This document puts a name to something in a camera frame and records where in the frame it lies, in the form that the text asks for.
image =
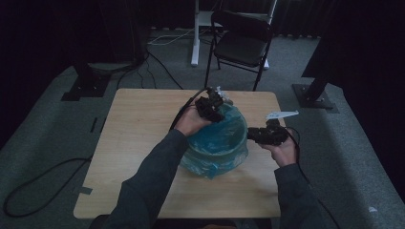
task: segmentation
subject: plastic bag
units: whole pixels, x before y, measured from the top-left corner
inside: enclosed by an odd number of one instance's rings
[[[236,168],[248,155],[245,118],[226,103],[220,107],[220,113],[224,120],[188,138],[190,147],[181,159],[182,167],[211,179]]]

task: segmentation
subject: black cable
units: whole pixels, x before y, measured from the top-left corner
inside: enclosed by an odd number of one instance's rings
[[[90,67],[90,68],[92,69],[92,71],[94,73],[114,74],[114,73],[119,73],[119,72],[123,72],[123,71],[127,71],[127,70],[133,70],[135,67],[136,67],[135,64],[130,64],[130,65],[119,67],[119,68],[112,69],[112,70],[103,70],[103,69],[99,69],[99,68],[96,68],[96,67]]]
[[[152,55],[152,57],[154,57],[154,58],[164,67],[164,69],[166,70],[166,72],[169,74],[170,78],[172,78],[172,80],[179,86],[179,88],[183,90],[183,87],[176,81],[176,79],[173,77],[173,75],[167,70],[166,66],[164,66],[164,64],[161,63],[160,60],[157,59],[157,58],[156,58],[153,54],[151,54],[149,51],[147,51],[147,52],[148,52],[148,54]]]
[[[119,80],[118,80],[118,82],[117,82],[116,90],[119,89],[119,83],[121,82],[121,80],[125,77],[125,75],[127,75],[128,72],[130,72],[130,71],[132,71],[132,70],[133,70],[133,69],[127,70],[126,72],[124,72],[124,73],[119,77]]]
[[[93,155],[87,157],[87,158],[72,158],[72,159],[68,159],[65,161],[62,161],[56,165],[54,165],[52,168],[48,169],[47,171],[45,171],[44,173],[42,173],[41,175],[21,184],[20,186],[16,187],[14,190],[12,190],[6,197],[4,203],[3,203],[3,212],[6,214],[6,216],[11,217],[11,218],[24,218],[24,217],[28,217],[31,216],[39,211],[41,211],[42,209],[44,209],[45,207],[47,207],[59,194],[60,192],[66,187],[66,185],[68,185],[68,183],[72,180],[72,178],[75,176],[75,174],[87,163],[92,161],[92,157]],[[84,160],[78,167],[77,169],[72,173],[72,175],[67,179],[67,181],[59,188],[59,190],[57,190],[53,196],[46,201],[42,206],[40,206],[39,208],[29,212],[29,213],[25,213],[25,214],[20,214],[20,215],[16,215],[13,214],[9,211],[9,201],[16,195],[16,193],[20,190],[22,190],[23,188],[29,186],[30,184],[34,183],[35,181],[37,181],[38,179],[40,179],[41,177],[45,176],[47,173],[49,173],[50,171],[52,171],[53,169],[69,163],[69,162],[73,162],[73,161],[80,161],[80,160]]]
[[[193,100],[199,95],[201,94],[204,90],[206,90],[207,88],[203,88],[201,90],[199,90],[196,94],[194,94],[192,97],[190,97],[190,99],[188,99],[188,101],[184,104],[184,106],[181,107],[181,109],[179,110],[178,114],[176,115],[175,119],[172,122],[172,125],[170,126],[169,131],[173,130],[177,124],[177,122],[179,121],[179,119],[181,118],[182,114],[184,113],[185,109],[187,109],[191,102],[193,102]]]
[[[295,130],[295,129],[291,128],[291,127],[286,127],[286,129],[291,129],[291,130],[293,130],[293,131],[298,135],[298,137],[300,138],[299,133],[298,133],[297,130]],[[288,133],[288,136],[292,139],[292,141],[293,141],[294,144],[295,144],[295,150],[296,150],[296,152],[297,152],[297,165],[298,165],[298,169],[300,170],[301,175],[302,175],[302,176],[304,177],[304,179],[307,181],[309,187],[312,188],[312,185],[311,185],[311,183],[310,183],[308,177],[305,175],[304,171],[303,171],[302,168],[301,168],[301,163],[300,163],[301,149],[300,149],[300,146],[299,146],[299,141],[297,142],[297,141],[295,140],[295,137],[294,137],[289,131],[287,131],[287,133]],[[331,220],[334,222],[334,224],[336,225],[336,227],[337,227],[338,229],[340,229],[339,223],[338,223],[337,220],[334,218],[334,216],[333,216],[333,214],[331,213],[331,211],[329,210],[329,208],[324,204],[324,202],[322,202],[322,200],[321,200],[319,197],[317,197],[317,196],[315,196],[315,197],[316,197],[316,200],[321,204],[321,206],[322,206],[322,207],[325,209],[325,211],[328,213],[328,215],[330,216]]]
[[[208,41],[208,40],[202,40],[202,37],[203,37],[203,36],[210,36],[210,35],[211,35],[210,33],[209,33],[209,34],[205,34],[207,31],[210,31],[210,28],[211,28],[211,26],[209,26],[205,31],[203,31],[203,32],[200,33],[200,41],[205,41],[205,44],[208,44],[208,45],[209,45],[209,42],[210,42],[210,41]],[[193,34],[190,34],[190,35],[149,36],[149,37],[148,37],[148,41],[149,41],[149,42],[150,42],[150,41],[155,41],[155,40],[157,40],[157,39],[167,40],[167,39],[172,39],[171,37],[174,37],[174,36],[181,36],[181,38],[176,38],[175,40],[185,40],[185,39],[193,40],[193,39],[195,38]],[[162,45],[168,45],[168,44],[149,44],[149,45],[162,46]]]
[[[129,27],[131,29],[131,38],[132,38],[132,52],[133,56],[137,56],[137,48],[135,47],[136,41],[135,41],[135,36],[134,36],[134,25],[132,23],[132,13],[130,7],[128,6],[128,1],[125,0],[125,8],[127,9],[127,15],[128,15],[128,22],[129,22]]]
[[[145,89],[145,88],[143,87],[143,75],[139,72],[139,70],[137,70],[137,74],[140,76],[140,87],[143,88],[143,89]]]
[[[146,71],[149,72],[149,74],[152,76],[153,85],[154,85],[155,89],[157,89],[155,77],[154,77],[153,74],[149,71],[149,63],[148,63],[147,60],[146,60],[146,64],[147,64],[147,66],[146,66]]]

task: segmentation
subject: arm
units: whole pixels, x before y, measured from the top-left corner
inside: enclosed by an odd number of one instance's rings
[[[278,184],[280,228],[326,228],[317,199],[298,164],[274,171]]]
[[[294,142],[288,138],[280,146],[260,145],[271,151],[280,166],[274,171],[278,184],[280,228],[326,228],[314,193],[297,163]]]
[[[151,228],[188,148],[186,137],[208,124],[195,107],[185,110],[175,130],[142,161],[137,173],[122,183],[117,206],[103,228]]]

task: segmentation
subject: gray sweater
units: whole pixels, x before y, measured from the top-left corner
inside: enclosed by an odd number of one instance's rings
[[[152,228],[166,199],[187,138],[172,130],[142,161],[137,173],[122,182],[117,206],[103,228]],[[316,198],[293,164],[275,172],[281,228],[325,228]]]

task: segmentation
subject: wooden table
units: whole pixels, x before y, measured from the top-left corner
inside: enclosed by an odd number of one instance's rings
[[[93,219],[110,214],[117,204],[121,182],[130,178],[152,148],[167,134],[179,108],[196,91],[117,91],[93,161],[80,193],[75,217]],[[227,92],[248,127],[264,127],[266,115],[280,111],[273,93]],[[249,155],[236,169],[208,179],[179,167],[159,218],[269,218],[279,217],[278,168],[270,152],[253,141]]]

